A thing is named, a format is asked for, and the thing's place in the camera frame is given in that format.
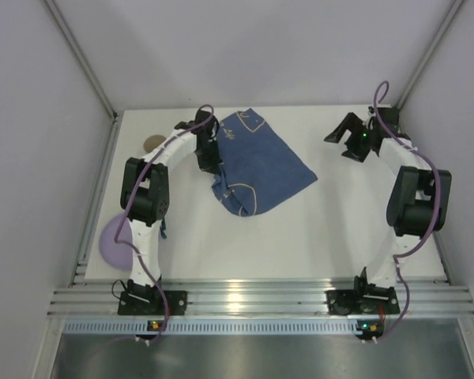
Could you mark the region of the blue fish placemat cloth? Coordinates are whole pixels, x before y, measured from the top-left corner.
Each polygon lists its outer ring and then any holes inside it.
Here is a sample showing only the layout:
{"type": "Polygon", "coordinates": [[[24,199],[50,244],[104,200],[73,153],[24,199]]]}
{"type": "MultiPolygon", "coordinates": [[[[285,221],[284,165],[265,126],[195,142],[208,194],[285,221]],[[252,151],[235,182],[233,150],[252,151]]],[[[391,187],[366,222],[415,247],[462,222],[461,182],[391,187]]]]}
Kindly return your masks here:
{"type": "Polygon", "coordinates": [[[220,172],[213,193],[233,215],[258,216],[318,180],[255,110],[236,111],[217,133],[220,172]]]}

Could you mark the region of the beige paper cup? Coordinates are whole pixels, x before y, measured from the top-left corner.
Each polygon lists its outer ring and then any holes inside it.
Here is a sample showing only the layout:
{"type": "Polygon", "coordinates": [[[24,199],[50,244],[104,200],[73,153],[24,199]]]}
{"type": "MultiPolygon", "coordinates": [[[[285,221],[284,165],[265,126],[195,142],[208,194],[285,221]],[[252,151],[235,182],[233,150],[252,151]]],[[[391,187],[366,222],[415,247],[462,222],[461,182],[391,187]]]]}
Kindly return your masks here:
{"type": "Polygon", "coordinates": [[[161,146],[165,141],[166,137],[164,135],[155,134],[150,137],[147,137],[143,143],[143,149],[146,154],[149,154],[159,146],[161,146]]]}

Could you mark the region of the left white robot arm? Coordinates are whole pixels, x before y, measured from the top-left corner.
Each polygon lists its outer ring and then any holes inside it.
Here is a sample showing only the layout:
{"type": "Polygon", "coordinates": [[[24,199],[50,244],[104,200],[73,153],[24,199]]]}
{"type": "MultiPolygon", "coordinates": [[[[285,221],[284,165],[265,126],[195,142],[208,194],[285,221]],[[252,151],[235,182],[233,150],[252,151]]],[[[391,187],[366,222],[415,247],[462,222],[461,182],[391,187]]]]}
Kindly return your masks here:
{"type": "Polygon", "coordinates": [[[170,206],[169,175],[187,156],[197,157],[201,171],[219,174],[222,165],[216,135],[220,123],[210,105],[193,121],[180,122],[150,153],[126,161],[120,205],[123,216],[114,241],[133,253],[130,279],[142,287],[158,287],[160,226],[170,206]]]}

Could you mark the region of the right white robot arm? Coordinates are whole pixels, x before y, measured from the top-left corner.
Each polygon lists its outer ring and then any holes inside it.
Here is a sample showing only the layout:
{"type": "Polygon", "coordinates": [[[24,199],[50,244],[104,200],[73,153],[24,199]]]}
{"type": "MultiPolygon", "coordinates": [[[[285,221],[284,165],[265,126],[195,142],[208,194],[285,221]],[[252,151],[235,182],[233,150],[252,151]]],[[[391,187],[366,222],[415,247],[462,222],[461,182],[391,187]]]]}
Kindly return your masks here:
{"type": "Polygon", "coordinates": [[[386,222],[391,228],[378,255],[364,268],[367,282],[376,287],[392,287],[397,270],[405,259],[417,252],[431,234],[446,221],[453,176],[439,170],[399,130],[399,111],[394,107],[368,108],[362,120],[349,112],[324,141],[343,140],[342,156],[364,162],[370,153],[384,161],[394,175],[386,206],[386,222]]]}

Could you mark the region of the purple plate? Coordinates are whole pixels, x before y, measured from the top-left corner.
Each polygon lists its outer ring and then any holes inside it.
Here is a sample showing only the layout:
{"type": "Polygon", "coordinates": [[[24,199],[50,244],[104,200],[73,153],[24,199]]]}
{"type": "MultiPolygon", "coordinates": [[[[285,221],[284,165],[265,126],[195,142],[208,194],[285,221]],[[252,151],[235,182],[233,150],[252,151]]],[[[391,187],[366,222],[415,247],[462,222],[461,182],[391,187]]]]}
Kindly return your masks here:
{"type": "Polygon", "coordinates": [[[103,228],[99,238],[99,252],[103,260],[112,268],[130,271],[133,266],[133,249],[127,244],[116,243],[115,233],[122,214],[114,216],[103,228]]]}

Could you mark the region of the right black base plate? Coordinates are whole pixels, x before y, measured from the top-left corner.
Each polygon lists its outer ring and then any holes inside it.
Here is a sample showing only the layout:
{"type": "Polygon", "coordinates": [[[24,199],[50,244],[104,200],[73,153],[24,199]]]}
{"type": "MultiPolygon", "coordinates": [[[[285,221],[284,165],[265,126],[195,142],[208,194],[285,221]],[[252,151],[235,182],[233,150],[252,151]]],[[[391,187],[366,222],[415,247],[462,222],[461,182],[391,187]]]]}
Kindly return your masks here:
{"type": "Polygon", "coordinates": [[[326,292],[326,300],[330,315],[385,315],[399,314],[400,306],[393,288],[367,293],[356,290],[331,290],[326,292]]]}

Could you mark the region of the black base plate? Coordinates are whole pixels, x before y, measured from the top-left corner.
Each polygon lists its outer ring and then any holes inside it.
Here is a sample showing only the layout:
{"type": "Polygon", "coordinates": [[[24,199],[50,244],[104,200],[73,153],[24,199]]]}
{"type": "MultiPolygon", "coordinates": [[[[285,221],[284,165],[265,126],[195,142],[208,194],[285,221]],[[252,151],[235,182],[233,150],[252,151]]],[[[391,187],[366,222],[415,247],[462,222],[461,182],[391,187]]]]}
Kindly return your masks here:
{"type": "MultiPolygon", "coordinates": [[[[186,291],[165,291],[164,293],[168,314],[170,316],[184,315],[188,293],[186,291]]],[[[120,295],[117,313],[120,316],[162,316],[166,313],[166,308],[158,291],[154,291],[151,298],[143,298],[124,291],[120,295]]]]}
{"type": "Polygon", "coordinates": [[[385,315],[399,314],[400,306],[393,288],[367,293],[356,290],[331,290],[326,292],[326,300],[330,315],[385,315]]]}

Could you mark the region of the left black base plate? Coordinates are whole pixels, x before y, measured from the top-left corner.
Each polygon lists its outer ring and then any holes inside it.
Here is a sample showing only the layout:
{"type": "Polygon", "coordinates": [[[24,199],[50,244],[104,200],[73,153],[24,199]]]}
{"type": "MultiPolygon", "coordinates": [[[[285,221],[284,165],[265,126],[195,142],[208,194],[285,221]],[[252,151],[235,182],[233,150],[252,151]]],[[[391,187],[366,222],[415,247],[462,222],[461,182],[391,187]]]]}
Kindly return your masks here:
{"type": "MultiPolygon", "coordinates": [[[[170,316],[184,315],[188,293],[186,291],[165,291],[164,293],[168,314],[170,316]]],[[[162,316],[166,313],[166,308],[158,291],[154,291],[151,298],[143,298],[124,291],[120,295],[117,313],[120,316],[162,316]]]]}

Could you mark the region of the aluminium mounting rail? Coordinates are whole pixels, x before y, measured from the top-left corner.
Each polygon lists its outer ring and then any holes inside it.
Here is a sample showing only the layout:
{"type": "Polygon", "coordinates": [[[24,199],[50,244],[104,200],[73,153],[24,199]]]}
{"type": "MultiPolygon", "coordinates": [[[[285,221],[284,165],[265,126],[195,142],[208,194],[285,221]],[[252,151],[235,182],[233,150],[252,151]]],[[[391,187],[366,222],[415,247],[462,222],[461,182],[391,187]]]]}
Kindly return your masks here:
{"type": "MultiPolygon", "coordinates": [[[[347,280],[166,280],[164,289],[187,293],[186,315],[191,317],[324,317],[326,294],[350,289],[347,280]]],[[[474,301],[467,287],[439,280],[411,280],[397,285],[398,302],[408,306],[410,318],[474,317],[474,301]]],[[[75,283],[54,291],[48,315],[114,316],[118,288],[109,282],[75,283]]]]}

